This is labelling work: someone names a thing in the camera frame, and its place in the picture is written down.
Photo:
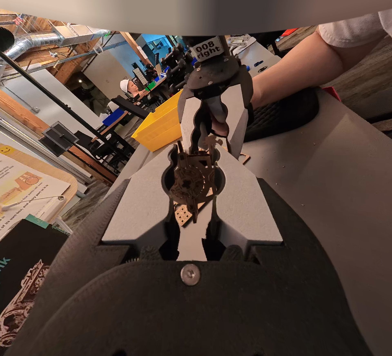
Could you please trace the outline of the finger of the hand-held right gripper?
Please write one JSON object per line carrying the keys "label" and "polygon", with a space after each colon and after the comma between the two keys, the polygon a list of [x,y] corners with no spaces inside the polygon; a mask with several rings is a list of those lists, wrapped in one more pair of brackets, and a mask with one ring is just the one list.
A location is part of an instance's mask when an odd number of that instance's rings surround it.
{"label": "finger of the hand-held right gripper", "polygon": [[238,159],[248,122],[248,111],[244,106],[241,85],[237,84],[226,89],[220,96],[220,100],[226,111],[228,152]]}
{"label": "finger of the hand-held right gripper", "polygon": [[202,123],[202,100],[189,98],[185,101],[180,122],[182,147],[187,155],[199,150],[201,138],[204,138],[204,124]]}

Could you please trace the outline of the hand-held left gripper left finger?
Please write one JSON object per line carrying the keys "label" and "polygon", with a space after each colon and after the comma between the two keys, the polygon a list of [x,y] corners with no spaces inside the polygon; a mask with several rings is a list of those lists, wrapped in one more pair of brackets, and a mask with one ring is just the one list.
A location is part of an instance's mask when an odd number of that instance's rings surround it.
{"label": "hand-held left gripper left finger", "polygon": [[179,256],[179,225],[170,190],[175,182],[178,146],[172,144],[142,166],[125,188],[101,241],[129,245],[138,254],[154,246],[163,259]]}

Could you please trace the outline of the small wooden model part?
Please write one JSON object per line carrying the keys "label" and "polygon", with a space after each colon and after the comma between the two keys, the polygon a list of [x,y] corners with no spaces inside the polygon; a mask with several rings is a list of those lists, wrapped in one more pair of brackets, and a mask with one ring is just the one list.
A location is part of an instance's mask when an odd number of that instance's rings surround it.
{"label": "small wooden model part", "polygon": [[203,141],[203,148],[206,148],[206,150],[211,154],[217,144],[222,146],[223,140],[215,135],[209,135],[205,137]]}

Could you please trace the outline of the wooden mechanical model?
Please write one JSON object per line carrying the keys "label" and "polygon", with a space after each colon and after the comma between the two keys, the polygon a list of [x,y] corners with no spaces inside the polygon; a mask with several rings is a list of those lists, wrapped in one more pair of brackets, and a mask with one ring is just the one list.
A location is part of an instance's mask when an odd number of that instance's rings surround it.
{"label": "wooden mechanical model", "polygon": [[196,223],[200,207],[212,200],[217,192],[212,156],[210,151],[204,150],[187,154],[180,140],[177,146],[178,162],[170,195],[175,203],[187,207],[193,223]]}

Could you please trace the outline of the yellow plastic bin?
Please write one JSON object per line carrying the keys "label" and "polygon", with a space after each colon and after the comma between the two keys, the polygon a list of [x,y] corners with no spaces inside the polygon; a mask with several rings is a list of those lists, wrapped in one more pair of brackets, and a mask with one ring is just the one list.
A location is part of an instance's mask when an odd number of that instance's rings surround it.
{"label": "yellow plastic bin", "polygon": [[144,119],[132,138],[154,152],[181,137],[178,101],[182,89]]}

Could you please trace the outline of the rack of black dumbbells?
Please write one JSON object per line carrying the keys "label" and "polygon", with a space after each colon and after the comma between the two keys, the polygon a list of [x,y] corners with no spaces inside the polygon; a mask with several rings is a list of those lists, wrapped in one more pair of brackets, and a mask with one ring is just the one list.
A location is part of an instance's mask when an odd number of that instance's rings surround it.
{"label": "rack of black dumbbells", "polygon": [[166,82],[171,94],[177,94],[187,84],[190,74],[194,70],[195,59],[189,50],[178,43],[161,59],[165,68]]}

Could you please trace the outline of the black padded cushion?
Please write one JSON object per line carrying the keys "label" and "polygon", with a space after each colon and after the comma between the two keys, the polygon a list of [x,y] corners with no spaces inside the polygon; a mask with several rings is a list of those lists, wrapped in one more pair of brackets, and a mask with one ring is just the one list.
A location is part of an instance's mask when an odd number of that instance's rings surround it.
{"label": "black padded cushion", "polygon": [[253,110],[244,142],[292,131],[312,121],[319,112],[316,88],[306,88]]}

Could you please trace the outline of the wooden sheet with round holes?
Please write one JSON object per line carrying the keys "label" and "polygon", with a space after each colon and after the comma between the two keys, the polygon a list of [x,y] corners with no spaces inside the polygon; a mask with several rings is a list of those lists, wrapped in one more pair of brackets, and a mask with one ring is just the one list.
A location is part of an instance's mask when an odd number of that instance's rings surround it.
{"label": "wooden sheet with round holes", "polygon": [[192,212],[188,210],[188,206],[185,203],[179,203],[173,201],[174,205],[174,216],[180,227],[185,227],[190,223],[197,223],[197,220]]}

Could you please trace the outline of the mannequin head with white helmet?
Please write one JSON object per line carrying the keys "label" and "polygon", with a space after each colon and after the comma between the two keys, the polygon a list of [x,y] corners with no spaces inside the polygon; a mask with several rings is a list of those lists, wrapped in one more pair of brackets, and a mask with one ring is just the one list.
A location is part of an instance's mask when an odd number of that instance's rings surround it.
{"label": "mannequin head with white helmet", "polygon": [[129,79],[120,81],[120,89],[132,101],[137,101],[144,96],[144,92],[140,91],[137,85]]}

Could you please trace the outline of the black office chair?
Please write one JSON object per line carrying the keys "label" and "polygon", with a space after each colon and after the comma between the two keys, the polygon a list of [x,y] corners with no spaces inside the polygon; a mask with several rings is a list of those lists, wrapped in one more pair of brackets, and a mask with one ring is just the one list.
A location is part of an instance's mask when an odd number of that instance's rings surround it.
{"label": "black office chair", "polygon": [[100,143],[98,139],[93,140],[92,137],[81,131],[77,131],[75,135],[78,138],[76,144],[90,152],[96,160],[101,162],[115,175],[119,175],[128,162],[128,159],[135,152],[135,149],[114,131],[107,132],[106,139],[124,154],[127,158],[126,160],[122,159],[107,143]]}

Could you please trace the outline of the blue plastic bin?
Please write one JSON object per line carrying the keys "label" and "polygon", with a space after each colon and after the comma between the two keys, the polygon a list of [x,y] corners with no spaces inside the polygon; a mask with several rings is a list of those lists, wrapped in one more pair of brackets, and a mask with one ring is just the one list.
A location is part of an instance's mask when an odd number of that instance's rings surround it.
{"label": "blue plastic bin", "polygon": [[106,127],[109,127],[113,123],[116,123],[116,121],[123,119],[127,114],[128,112],[126,111],[123,111],[121,109],[116,109],[112,114],[110,114],[102,121],[102,124],[105,125]]}

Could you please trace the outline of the red plastic piece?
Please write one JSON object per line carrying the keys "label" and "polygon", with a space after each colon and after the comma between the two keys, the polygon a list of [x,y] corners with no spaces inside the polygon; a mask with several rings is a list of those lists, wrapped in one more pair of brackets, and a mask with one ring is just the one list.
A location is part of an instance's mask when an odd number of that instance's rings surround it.
{"label": "red plastic piece", "polygon": [[336,100],[338,100],[339,102],[342,102],[340,96],[338,95],[337,91],[335,90],[334,87],[332,86],[328,86],[328,87],[323,87],[322,88],[325,92],[327,92],[328,94],[330,94],[333,98],[335,98]]}

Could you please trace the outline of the black metal pole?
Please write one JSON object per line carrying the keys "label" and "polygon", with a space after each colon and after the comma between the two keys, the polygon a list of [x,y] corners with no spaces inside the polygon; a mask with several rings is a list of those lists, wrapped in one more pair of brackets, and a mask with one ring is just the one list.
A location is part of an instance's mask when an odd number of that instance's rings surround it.
{"label": "black metal pole", "polygon": [[115,152],[119,153],[120,156],[123,156],[123,153],[114,145],[112,145],[102,134],[100,134],[96,129],[94,129],[91,125],[89,125],[86,121],[84,121],[77,113],[75,113],[68,105],[64,104],[60,99],[58,99],[55,95],[53,95],[49,90],[47,90],[43,85],[41,85],[36,79],[32,77],[26,70],[20,67],[17,63],[15,63],[11,58],[4,54],[4,52],[0,52],[1,58],[8,63],[14,70],[16,70],[21,76],[23,76],[27,81],[29,81],[32,85],[38,88],[41,92],[43,92],[49,99],[55,102],[59,107],[66,111],[67,114],[72,116],[76,121],[78,121],[81,125],[87,128],[91,133],[94,133],[96,137],[102,140],[104,143],[108,144],[109,147]]}

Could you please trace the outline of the person's white shirt sleeve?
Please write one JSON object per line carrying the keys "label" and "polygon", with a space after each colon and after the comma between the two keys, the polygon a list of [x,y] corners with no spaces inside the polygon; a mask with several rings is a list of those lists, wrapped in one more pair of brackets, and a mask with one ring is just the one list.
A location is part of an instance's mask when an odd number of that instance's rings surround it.
{"label": "person's white shirt sleeve", "polygon": [[338,48],[362,46],[386,35],[392,36],[392,10],[357,18],[320,24],[318,31],[325,43]]}

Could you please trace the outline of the silver ventilation duct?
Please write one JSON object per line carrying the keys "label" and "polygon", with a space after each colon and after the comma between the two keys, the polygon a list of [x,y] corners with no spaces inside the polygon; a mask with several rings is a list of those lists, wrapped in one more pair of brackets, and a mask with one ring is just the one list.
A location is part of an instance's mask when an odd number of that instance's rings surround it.
{"label": "silver ventilation duct", "polygon": [[48,45],[71,46],[108,35],[110,30],[85,25],[54,26],[51,32],[35,32],[17,37],[5,55],[15,60],[30,49]]}

